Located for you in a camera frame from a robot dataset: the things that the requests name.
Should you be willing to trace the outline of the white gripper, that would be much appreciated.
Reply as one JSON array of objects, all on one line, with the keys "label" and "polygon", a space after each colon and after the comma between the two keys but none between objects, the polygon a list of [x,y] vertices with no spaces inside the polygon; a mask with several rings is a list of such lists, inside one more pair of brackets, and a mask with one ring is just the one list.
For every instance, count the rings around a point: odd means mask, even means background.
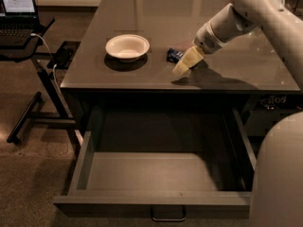
[{"label": "white gripper", "polygon": [[193,43],[196,46],[189,48],[182,61],[178,61],[172,69],[174,76],[182,76],[189,71],[189,68],[194,67],[198,62],[204,59],[206,54],[213,54],[226,46],[226,43],[221,41],[214,33],[209,22],[201,26],[196,32]]}]

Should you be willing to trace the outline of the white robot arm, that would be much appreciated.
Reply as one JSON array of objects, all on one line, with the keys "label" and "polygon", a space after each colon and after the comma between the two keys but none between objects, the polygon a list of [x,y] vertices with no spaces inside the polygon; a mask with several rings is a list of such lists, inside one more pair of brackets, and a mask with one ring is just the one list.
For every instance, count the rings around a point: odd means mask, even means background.
[{"label": "white robot arm", "polygon": [[[173,69],[183,75],[204,54],[259,27],[278,55],[276,61],[259,62],[256,84],[268,90],[283,87],[281,67],[298,88],[303,84],[303,22],[285,7],[285,0],[230,0],[196,33],[191,47]],[[276,123],[258,151],[251,194],[249,227],[303,227],[302,114]]]}]

